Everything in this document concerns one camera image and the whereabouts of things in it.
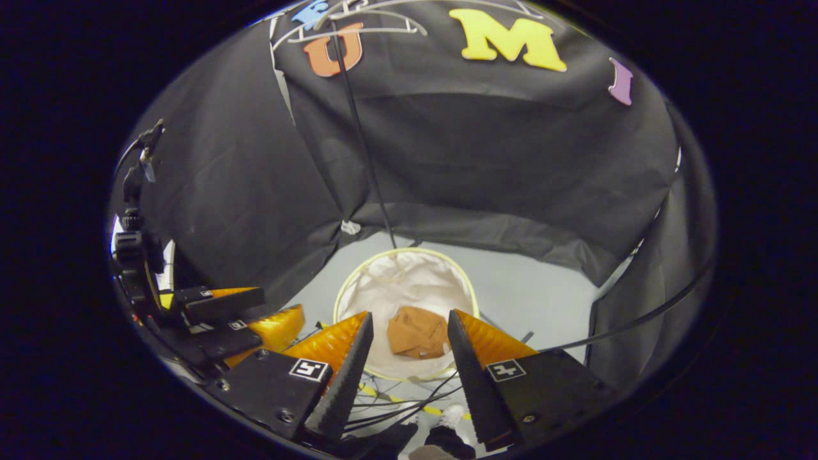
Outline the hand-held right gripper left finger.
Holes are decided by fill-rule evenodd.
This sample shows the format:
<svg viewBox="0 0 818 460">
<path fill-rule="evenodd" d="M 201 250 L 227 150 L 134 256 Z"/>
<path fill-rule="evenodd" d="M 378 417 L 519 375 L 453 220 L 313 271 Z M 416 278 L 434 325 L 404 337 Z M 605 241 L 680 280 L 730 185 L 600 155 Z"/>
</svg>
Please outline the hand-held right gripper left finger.
<svg viewBox="0 0 818 460">
<path fill-rule="evenodd" d="M 204 389 L 285 440 L 336 441 L 359 392 L 373 337 L 371 312 L 360 312 L 283 352 L 255 351 Z"/>
</svg>

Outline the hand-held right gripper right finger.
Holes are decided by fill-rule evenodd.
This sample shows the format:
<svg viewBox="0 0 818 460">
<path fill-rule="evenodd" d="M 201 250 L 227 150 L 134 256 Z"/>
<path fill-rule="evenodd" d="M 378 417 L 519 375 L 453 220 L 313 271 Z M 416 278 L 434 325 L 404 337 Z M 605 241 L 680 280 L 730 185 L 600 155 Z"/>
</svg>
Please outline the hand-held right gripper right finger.
<svg viewBox="0 0 818 460">
<path fill-rule="evenodd" d="M 448 341 L 479 443 L 543 445 L 604 413 L 613 387 L 561 349 L 538 352 L 459 309 Z"/>
</svg>

